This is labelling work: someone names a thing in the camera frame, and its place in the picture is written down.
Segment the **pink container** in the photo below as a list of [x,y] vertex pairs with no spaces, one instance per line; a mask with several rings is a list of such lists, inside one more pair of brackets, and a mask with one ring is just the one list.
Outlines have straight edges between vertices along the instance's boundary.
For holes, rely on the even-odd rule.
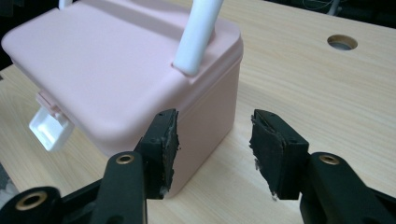
[[49,144],[60,147],[75,124],[111,156],[133,150],[157,112],[176,108],[182,149],[168,197],[179,192],[233,126],[243,55],[239,29],[218,19],[198,74],[178,71],[188,18],[162,1],[82,0],[10,31],[2,46],[50,114],[32,121],[35,134],[57,119]]

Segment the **screw hole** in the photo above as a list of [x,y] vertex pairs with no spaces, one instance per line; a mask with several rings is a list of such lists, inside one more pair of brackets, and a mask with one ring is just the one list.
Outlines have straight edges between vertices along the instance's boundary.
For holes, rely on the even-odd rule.
[[15,208],[20,211],[27,211],[36,208],[44,201],[46,201],[47,196],[48,195],[46,191],[38,191],[38,192],[30,193],[24,196],[22,199],[20,199],[15,205]]
[[131,156],[131,155],[122,155],[122,156],[119,156],[119,157],[116,159],[116,162],[117,162],[118,164],[123,165],[123,164],[130,163],[130,162],[132,162],[133,160],[134,160],[134,156]]
[[331,155],[321,155],[319,156],[319,158],[321,161],[330,165],[338,165],[340,163],[340,161],[337,158]]

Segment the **white handle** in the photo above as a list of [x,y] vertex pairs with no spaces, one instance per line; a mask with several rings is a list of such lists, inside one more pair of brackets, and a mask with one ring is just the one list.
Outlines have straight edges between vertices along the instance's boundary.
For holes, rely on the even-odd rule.
[[223,0],[194,0],[173,66],[188,76],[198,72]]
[[58,8],[63,10],[65,7],[72,5],[73,0],[59,0]]

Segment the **pink plastic box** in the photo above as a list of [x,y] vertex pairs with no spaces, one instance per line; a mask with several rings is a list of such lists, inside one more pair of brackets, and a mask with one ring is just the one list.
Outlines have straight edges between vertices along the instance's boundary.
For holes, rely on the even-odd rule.
[[81,0],[9,32],[4,50],[41,90],[31,129],[43,146],[60,148],[75,124],[108,156],[133,150],[156,113],[176,108],[168,196],[179,192],[233,126],[243,55],[239,29],[218,19],[197,75],[173,67],[189,13],[157,0]]

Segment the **grommet hole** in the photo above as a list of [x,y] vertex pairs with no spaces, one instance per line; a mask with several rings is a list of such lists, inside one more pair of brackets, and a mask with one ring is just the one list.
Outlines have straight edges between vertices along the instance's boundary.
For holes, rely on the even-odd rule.
[[327,39],[327,43],[340,50],[352,50],[358,46],[358,41],[347,35],[332,35]]

